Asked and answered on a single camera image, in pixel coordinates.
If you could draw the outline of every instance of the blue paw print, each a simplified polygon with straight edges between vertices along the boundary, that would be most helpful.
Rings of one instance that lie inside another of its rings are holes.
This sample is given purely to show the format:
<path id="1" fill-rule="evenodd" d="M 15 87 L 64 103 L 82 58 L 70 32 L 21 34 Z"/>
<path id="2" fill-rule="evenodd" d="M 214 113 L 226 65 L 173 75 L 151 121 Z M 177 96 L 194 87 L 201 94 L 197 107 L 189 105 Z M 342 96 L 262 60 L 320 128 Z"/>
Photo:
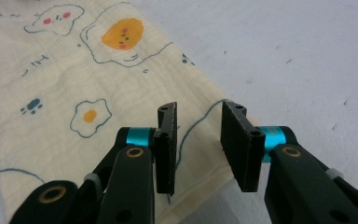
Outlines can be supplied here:
<path id="1" fill-rule="evenodd" d="M 40 100 L 36 98 L 31 101 L 26 107 L 22 108 L 20 112 L 22 112 L 22 114 L 25 114 L 27 113 L 27 111 L 31 111 L 31 114 L 35 114 L 36 109 L 40 109 L 42 108 L 42 106 L 43 105 L 40 104 Z"/>

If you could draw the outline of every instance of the orange egg yolk print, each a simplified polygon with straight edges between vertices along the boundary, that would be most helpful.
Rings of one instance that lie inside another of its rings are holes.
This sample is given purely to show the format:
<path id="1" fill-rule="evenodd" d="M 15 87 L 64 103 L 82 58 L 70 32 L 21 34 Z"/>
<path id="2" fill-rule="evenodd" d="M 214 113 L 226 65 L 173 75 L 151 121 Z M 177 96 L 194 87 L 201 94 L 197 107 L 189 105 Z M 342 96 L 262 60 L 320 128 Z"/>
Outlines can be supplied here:
<path id="1" fill-rule="evenodd" d="M 103 43 L 112 49 L 132 49 L 142 38 L 144 25 L 135 18 L 113 24 L 102 36 Z"/>

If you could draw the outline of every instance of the cream fabric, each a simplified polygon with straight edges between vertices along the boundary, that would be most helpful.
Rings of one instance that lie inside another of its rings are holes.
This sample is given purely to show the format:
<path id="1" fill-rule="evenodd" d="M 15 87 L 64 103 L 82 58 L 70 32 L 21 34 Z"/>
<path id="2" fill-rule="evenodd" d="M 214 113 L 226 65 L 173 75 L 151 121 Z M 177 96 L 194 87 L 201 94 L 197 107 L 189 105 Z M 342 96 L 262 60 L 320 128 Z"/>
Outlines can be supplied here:
<path id="1" fill-rule="evenodd" d="M 0 2 L 0 186 L 7 221 L 38 186 L 78 186 L 118 129 L 156 127 L 178 103 L 175 223 L 232 178 L 219 143 L 225 95 L 129 2 Z"/>

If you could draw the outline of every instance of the cloth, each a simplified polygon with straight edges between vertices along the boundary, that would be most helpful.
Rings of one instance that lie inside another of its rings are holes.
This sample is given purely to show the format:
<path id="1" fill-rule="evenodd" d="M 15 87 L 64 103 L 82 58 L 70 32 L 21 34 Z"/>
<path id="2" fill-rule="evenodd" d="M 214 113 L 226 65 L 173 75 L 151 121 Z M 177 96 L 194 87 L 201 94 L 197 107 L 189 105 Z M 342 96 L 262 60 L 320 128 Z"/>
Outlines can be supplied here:
<path id="1" fill-rule="evenodd" d="M 225 94 L 127 1 L 0 2 L 0 188 L 6 218 L 38 186 L 78 186 L 121 127 L 157 127 L 178 103 L 175 194 L 156 222 L 190 214 L 232 174 L 219 143 Z"/>

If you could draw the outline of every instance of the fried egg print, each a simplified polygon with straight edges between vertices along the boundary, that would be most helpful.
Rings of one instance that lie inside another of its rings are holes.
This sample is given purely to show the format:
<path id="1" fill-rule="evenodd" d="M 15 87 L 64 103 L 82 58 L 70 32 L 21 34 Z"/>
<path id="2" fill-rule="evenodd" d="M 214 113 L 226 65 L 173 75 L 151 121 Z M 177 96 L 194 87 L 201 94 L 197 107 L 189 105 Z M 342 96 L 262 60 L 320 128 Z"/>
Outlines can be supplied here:
<path id="1" fill-rule="evenodd" d="M 104 10 L 80 37 L 96 63 L 133 67 L 172 43 L 159 33 L 130 3 L 123 2 Z"/>
<path id="2" fill-rule="evenodd" d="M 81 137 L 90 138 L 111 117 L 112 113 L 107 108 L 104 99 L 95 102 L 83 101 L 76 106 L 75 115 L 71 121 L 71 130 Z"/>
<path id="3" fill-rule="evenodd" d="M 53 32 L 56 35 L 69 35 L 75 20 L 83 13 L 84 9 L 79 6 L 55 6 L 43 12 L 32 25 L 24 26 L 24 30 L 28 33 Z"/>

